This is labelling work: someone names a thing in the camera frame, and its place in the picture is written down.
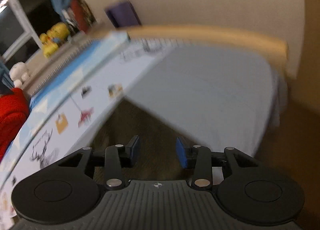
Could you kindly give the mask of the wooden bed frame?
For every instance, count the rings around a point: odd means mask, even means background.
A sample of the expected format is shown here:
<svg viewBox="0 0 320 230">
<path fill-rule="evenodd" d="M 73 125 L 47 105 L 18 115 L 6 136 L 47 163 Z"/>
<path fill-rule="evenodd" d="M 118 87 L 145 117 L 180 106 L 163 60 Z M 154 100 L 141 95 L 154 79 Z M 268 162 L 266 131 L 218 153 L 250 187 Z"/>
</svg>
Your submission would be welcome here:
<svg viewBox="0 0 320 230">
<path fill-rule="evenodd" d="M 99 25 L 93 28 L 89 35 L 92 38 L 102 38 L 116 31 L 127 32 L 131 38 L 174 38 L 254 51 L 262 55 L 274 69 L 286 77 L 291 80 L 296 78 L 287 64 L 289 47 L 287 42 L 280 38 L 247 30 L 206 25 L 142 25 L 114 29 Z"/>
</svg>

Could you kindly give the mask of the blue cloud pattern blanket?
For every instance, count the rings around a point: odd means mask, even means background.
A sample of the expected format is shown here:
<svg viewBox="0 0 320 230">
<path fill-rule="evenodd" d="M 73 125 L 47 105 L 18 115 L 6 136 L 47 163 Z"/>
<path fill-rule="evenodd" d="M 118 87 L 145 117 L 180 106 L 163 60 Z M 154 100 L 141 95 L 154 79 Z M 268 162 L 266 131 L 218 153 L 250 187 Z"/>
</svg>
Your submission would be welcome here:
<svg viewBox="0 0 320 230">
<path fill-rule="evenodd" d="M 9 145 L 2 162 L 18 160 L 32 137 L 58 105 L 88 74 L 109 60 L 128 41 L 126 32 L 111 32 L 103 39 L 87 41 L 71 54 L 73 59 L 57 68 L 55 74 L 46 80 L 43 88 L 31 97 L 28 105 L 30 114 Z"/>
</svg>

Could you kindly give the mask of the olive green corduroy pants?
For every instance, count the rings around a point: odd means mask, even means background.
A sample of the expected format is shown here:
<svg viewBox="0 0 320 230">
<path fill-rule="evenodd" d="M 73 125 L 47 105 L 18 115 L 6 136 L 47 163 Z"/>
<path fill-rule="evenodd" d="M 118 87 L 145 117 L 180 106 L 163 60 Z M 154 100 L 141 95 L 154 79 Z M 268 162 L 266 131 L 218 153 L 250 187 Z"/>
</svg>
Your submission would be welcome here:
<svg viewBox="0 0 320 230">
<path fill-rule="evenodd" d="M 128 100 L 116 105 L 89 146 L 93 151 L 104 153 L 112 145 L 127 145 L 135 136 L 139 137 L 140 149 L 135 165 L 121 170 L 125 179 L 193 181 L 194 169 L 181 166 L 176 141 L 180 137 L 182 143 L 193 150 L 198 150 L 200 144 Z"/>
</svg>

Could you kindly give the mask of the purple rolled mat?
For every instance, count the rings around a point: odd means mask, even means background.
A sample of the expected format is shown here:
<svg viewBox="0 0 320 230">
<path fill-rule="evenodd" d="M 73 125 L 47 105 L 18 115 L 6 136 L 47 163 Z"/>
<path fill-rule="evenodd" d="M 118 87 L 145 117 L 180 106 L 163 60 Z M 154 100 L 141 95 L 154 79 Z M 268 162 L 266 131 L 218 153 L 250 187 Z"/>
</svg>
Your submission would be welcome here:
<svg viewBox="0 0 320 230">
<path fill-rule="evenodd" d="M 121 0 L 105 8 L 105 13 L 115 28 L 142 25 L 132 3 Z"/>
</svg>

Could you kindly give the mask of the red knitted garment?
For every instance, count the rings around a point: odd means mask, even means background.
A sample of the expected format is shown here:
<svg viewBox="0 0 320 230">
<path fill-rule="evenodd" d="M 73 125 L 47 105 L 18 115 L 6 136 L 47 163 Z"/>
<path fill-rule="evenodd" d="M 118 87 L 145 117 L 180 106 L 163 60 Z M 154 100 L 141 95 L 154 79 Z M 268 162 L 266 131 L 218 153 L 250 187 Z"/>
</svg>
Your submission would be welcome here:
<svg viewBox="0 0 320 230">
<path fill-rule="evenodd" d="M 1 96 L 1 160 L 29 113 L 29 102 L 20 88 L 12 88 L 8 94 Z"/>
</svg>

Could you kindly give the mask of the yellow plush toy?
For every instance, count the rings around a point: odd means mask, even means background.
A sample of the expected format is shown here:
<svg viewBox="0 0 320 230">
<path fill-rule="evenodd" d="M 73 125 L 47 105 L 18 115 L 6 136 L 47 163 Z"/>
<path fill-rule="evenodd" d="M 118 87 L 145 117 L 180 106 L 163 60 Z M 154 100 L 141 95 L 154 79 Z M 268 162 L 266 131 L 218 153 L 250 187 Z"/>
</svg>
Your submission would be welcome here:
<svg viewBox="0 0 320 230">
<path fill-rule="evenodd" d="M 59 47 L 67 41 L 69 36 L 70 31 L 67 25 L 63 22 L 53 25 L 46 34 L 40 34 L 44 57 L 49 58 L 53 53 L 55 53 Z"/>
</svg>

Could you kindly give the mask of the dark teal garment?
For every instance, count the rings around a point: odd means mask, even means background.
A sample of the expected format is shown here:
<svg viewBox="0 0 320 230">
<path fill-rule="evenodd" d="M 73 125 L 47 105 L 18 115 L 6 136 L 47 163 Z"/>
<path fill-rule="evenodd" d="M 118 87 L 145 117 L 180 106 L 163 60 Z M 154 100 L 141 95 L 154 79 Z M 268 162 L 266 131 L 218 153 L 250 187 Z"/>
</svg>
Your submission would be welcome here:
<svg viewBox="0 0 320 230">
<path fill-rule="evenodd" d="M 1 96 L 12 94 L 12 88 L 14 84 L 9 76 L 9 70 L 4 65 L 4 63 L 0 62 L 0 94 Z"/>
</svg>

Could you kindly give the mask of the white plush toy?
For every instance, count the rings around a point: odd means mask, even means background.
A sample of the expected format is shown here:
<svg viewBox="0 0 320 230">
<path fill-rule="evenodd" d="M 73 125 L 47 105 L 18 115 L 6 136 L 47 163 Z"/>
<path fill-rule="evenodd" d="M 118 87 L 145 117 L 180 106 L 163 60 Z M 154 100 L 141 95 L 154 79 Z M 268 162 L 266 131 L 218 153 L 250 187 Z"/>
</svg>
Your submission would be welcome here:
<svg viewBox="0 0 320 230">
<path fill-rule="evenodd" d="M 9 76 L 14 83 L 14 87 L 21 88 L 30 77 L 27 65 L 23 62 L 17 62 L 10 69 Z"/>
</svg>

